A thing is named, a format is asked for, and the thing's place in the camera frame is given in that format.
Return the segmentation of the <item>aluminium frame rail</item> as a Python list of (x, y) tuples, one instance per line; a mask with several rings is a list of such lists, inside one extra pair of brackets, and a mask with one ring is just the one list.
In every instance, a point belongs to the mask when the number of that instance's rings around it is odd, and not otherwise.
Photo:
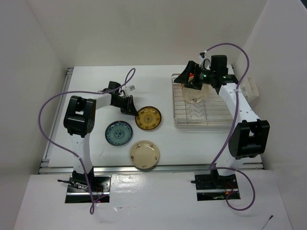
[[(173, 118), (173, 95), (171, 75), (184, 69), (182, 65), (169, 66), (92, 66), (74, 67), (64, 84), (65, 94), (58, 96), (59, 109), (50, 134), (44, 158), (48, 164), (41, 172), (69, 171), (76, 160), (71, 153), (71, 138), (64, 128), (63, 119), (69, 99), (73, 95), (91, 98), (96, 91), (108, 86), (110, 81), (123, 83), (126, 76), (135, 86), (132, 92), (135, 107), (156, 107), (162, 115), (160, 126), (152, 131), (137, 127), (135, 118), (124, 115), (118, 108), (106, 106), (95, 114), (95, 125), (90, 134), (90, 156), (96, 172), (132, 171), (130, 149), (140, 140), (156, 144), (160, 158), (158, 170), (185, 165), (209, 165), (222, 147), (229, 129), (206, 129), (205, 127), (177, 127)], [(123, 146), (112, 146), (105, 139), (106, 127), (115, 121), (126, 121), (133, 129), (133, 137)]]

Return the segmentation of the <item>blue floral plate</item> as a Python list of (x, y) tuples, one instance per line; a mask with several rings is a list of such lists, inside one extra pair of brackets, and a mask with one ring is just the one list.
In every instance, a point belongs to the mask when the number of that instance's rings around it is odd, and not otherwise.
[(106, 141), (112, 146), (123, 146), (130, 142), (133, 136), (131, 125), (125, 121), (115, 121), (105, 130)]

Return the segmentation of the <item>beige plate with flower motifs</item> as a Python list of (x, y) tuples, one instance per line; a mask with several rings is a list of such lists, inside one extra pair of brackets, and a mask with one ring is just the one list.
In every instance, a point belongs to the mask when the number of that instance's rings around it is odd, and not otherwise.
[(136, 168), (149, 170), (158, 163), (160, 150), (153, 142), (141, 140), (131, 147), (129, 158), (132, 165)]

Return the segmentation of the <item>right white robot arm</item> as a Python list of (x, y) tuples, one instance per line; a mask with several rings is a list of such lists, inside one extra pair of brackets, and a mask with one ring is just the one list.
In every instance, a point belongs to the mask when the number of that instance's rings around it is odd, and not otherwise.
[(215, 188), (221, 188), (226, 184), (227, 177), (235, 174), (247, 158), (255, 158), (265, 152), (270, 124), (251, 109), (240, 91), (238, 79), (228, 72), (227, 57), (214, 55), (210, 64), (206, 69), (190, 60), (174, 82), (197, 91), (204, 85), (210, 85), (223, 99), (233, 118), (226, 143), (210, 165), (216, 171), (210, 176), (210, 183)]

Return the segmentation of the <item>yellow plate with dark rim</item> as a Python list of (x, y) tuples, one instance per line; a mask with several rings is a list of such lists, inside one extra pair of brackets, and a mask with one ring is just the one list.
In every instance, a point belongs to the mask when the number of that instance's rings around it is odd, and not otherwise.
[(145, 131), (152, 131), (160, 126), (162, 122), (161, 112), (153, 106), (145, 106), (138, 111), (135, 123), (138, 128)]

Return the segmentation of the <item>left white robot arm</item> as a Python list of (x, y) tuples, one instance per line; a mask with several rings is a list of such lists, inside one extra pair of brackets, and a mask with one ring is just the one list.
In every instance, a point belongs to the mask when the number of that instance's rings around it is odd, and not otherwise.
[(72, 184), (84, 191), (91, 191), (95, 186), (94, 166), (90, 157), (90, 134), (95, 125), (95, 114), (100, 108), (113, 106), (124, 115), (138, 116), (131, 92), (134, 85), (121, 87), (118, 82), (110, 81), (108, 88), (95, 93), (91, 98), (72, 96), (64, 116), (63, 125), (76, 154), (72, 172)]

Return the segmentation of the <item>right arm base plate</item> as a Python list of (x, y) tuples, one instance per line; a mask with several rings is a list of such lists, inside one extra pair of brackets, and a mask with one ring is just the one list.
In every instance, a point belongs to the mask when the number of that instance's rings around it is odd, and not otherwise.
[(240, 199), (238, 184), (234, 174), (220, 176), (217, 170), (209, 174), (196, 174), (190, 182), (196, 187), (197, 201), (216, 201), (229, 199)]

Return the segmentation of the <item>beige plate with green brushstroke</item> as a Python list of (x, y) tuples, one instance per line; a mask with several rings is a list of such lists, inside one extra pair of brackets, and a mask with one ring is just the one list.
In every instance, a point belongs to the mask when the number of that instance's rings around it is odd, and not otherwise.
[(197, 104), (204, 101), (209, 96), (209, 93), (210, 93), (209, 86), (207, 84), (203, 84), (201, 90), (185, 87), (182, 90), (182, 97), (184, 101), (186, 101), (189, 104)]

